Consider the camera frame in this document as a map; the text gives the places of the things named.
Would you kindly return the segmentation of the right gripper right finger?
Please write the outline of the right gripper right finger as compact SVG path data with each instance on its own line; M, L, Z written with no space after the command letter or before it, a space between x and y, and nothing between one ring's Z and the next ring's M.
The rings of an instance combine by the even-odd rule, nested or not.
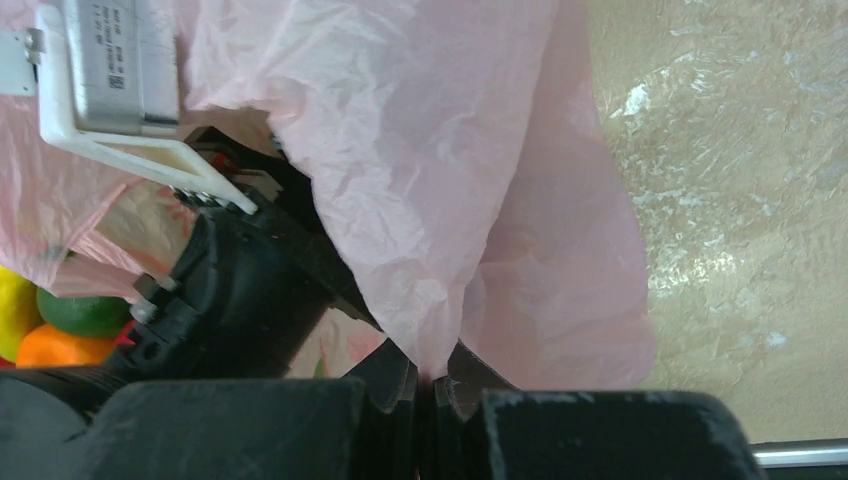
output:
M455 381L420 387L424 479L764 479L717 398L688 391L505 389L482 364L472 412Z

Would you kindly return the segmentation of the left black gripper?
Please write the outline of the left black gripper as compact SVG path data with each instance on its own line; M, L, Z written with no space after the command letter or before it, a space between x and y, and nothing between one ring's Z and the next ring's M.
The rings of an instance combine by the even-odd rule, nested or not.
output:
M143 289L148 316L113 353L115 368L139 380L272 377L287 371L327 310L373 322L305 174L283 153L258 152L213 127L187 142L257 209L189 199L198 218L187 247L167 279Z

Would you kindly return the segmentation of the yellow fake banana bunch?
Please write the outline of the yellow fake banana bunch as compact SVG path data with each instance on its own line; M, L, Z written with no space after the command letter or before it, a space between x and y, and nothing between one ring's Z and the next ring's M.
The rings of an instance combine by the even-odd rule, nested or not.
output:
M1 267L1 358L17 362L23 339L43 324L37 306L38 287Z

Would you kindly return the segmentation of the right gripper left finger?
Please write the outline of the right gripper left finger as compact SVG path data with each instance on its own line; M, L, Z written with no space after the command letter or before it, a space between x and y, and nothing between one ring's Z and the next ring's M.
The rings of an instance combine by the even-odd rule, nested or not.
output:
M136 383L71 479L410 479L417 370L391 342L339 379Z

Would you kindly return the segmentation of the pink plastic bag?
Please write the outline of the pink plastic bag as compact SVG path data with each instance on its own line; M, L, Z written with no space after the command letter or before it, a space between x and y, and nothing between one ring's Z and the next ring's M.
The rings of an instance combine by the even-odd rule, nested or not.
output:
M182 126L275 134L378 325L436 375L465 344L523 389L644 380L636 216L580 1L154 1Z

